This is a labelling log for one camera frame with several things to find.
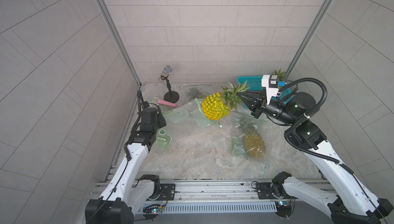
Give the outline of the yellow pineapple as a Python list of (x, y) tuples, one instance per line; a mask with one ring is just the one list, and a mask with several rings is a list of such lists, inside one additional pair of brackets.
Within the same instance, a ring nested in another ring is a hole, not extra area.
[(222, 90), (206, 97), (201, 107), (204, 115), (210, 120), (219, 120), (227, 116), (233, 109), (237, 109), (237, 105), (242, 101), (239, 93), (249, 90), (250, 86), (247, 82), (234, 85), (229, 83), (229, 87), (221, 86)]

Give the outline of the orange pineapple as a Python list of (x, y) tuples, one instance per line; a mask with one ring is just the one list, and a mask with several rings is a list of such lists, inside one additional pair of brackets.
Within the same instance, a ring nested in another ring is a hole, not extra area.
[(286, 77), (286, 71), (282, 71), (282, 69), (274, 70), (272, 75), (278, 76), (279, 81), (284, 81)]

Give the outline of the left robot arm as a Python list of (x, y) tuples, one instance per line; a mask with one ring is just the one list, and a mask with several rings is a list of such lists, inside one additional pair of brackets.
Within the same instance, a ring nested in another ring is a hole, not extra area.
[(112, 180), (85, 207), (88, 224), (132, 224), (145, 201), (160, 194), (160, 180), (156, 175), (137, 179), (137, 173), (147, 157), (159, 129), (166, 126), (160, 107), (152, 103), (139, 111), (139, 116), (124, 144), (125, 157)]

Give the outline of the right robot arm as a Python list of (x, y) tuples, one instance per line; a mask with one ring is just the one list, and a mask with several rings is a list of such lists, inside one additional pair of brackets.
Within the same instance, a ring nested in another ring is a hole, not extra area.
[(290, 173), (281, 172), (272, 179), (271, 191), (280, 199), (297, 198), (325, 213), (335, 224), (379, 224), (394, 210), (391, 202), (378, 198), (338, 156), (326, 135), (310, 118), (326, 101), (327, 89), (321, 86), (319, 101), (308, 93), (290, 95), (288, 103), (275, 92), (268, 98), (263, 91), (246, 91), (237, 96), (247, 105), (255, 118), (261, 114), (274, 118), (287, 126), (284, 138), (290, 146), (304, 153), (323, 173), (335, 193), (303, 183)]

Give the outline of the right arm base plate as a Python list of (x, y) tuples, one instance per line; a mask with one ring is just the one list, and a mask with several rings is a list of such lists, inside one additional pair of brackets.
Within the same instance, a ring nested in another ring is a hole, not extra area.
[(253, 181), (251, 187), (257, 192), (259, 199), (275, 199), (276, 201), (295, 200), (297, 198), (288, 195), (282, 184), (263, 183)]

